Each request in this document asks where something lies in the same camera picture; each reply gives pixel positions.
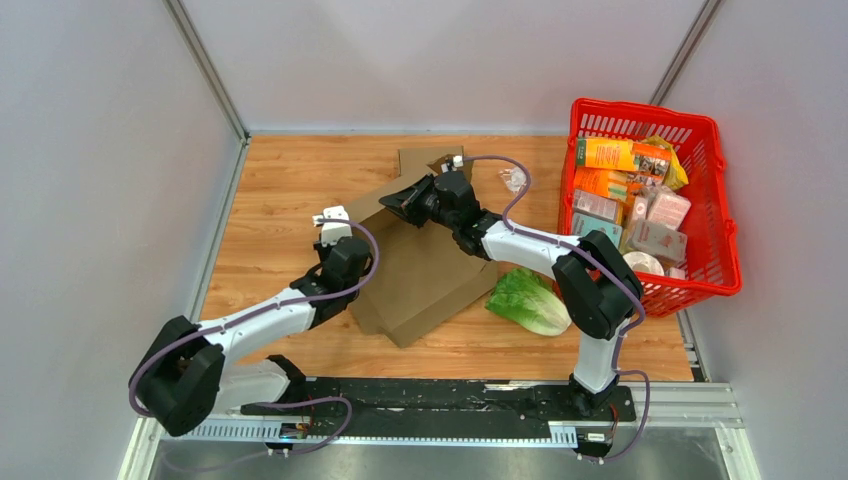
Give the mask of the brown cardboard box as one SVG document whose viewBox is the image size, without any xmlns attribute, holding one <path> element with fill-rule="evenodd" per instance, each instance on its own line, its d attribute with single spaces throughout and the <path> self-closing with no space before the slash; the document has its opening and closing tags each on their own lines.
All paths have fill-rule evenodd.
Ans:
<svg viewBox="0 0 848 480">
<path fill-rule="evenodd" d="M 398 150 L 398 176 L 417 179 L 425 174 L 441 174 L 445 157 L 464 154 L 462 146 L 401 148 Z"/>
</svg>

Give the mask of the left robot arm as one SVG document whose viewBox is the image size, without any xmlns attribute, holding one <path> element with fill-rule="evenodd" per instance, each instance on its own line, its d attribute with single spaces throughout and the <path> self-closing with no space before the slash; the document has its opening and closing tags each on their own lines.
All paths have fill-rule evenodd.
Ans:
<svg viewBox="0 0 848 480">
<path fill-rule="evenodd" d="M 377 246 L 355 236 L 319 249 L 320 261 L 271 298 L 212 321 L 164 323 L 129 380 L 131 407 L 173 437 L 209 415 L 269 403 L 291 415 L 306 390 L 280 360 L 240 365 L 270 342 L 314 329 L 343 312 L 376 272 Z"/>
</svg>

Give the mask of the clear bag white parts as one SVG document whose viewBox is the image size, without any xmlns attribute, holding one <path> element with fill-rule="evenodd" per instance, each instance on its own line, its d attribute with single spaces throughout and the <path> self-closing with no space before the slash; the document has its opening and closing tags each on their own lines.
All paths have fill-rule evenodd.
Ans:
<svg viewBox="0 0 848 480">
<path fill-rule="evenodd" d="M 519 167 L 502 169 L 499 171 L 499 177 L 514 196 L 518 196 L 527 186 L 527 175 Z"/>
</svg>

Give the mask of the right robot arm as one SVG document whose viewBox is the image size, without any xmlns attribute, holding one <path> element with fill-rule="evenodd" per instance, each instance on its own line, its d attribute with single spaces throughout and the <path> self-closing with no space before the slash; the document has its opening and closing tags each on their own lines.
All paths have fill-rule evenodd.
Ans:
<svg viewBox="0 0 848 480">
<path fill-rule="evenodd" d="M 563 236 L 512 223 L 483 208 L 459 171 L 427 174 L 379 202 L 416 227 L 444 226 L 470 256 L 512 263 L 554 280 L 580 332 L 578 361 L 569 378 L 572 409 L 593 419 L 609 407 L 620 378 L 620 337 L 645 309 L 639 278 L 605 233 Z"/>
</svg>

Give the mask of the brown cardboard sheet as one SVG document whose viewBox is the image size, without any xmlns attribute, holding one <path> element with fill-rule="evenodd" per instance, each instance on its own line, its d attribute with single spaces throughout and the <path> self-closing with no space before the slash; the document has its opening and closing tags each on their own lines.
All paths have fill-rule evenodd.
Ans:
<svg viewBox="0 0 848 480">
<path fill-rule="evenodd" d="M 400 176 L 344 206 L 380 250 L 376 273 L 349 311 L 363 333 L 383 335 L 400 348 L 487 294 L 498 278 L 498 266 L 462 252 L 449 229 L 433 222 L 417 228 L 379 203 L 427 173 Z"/>
</svg>

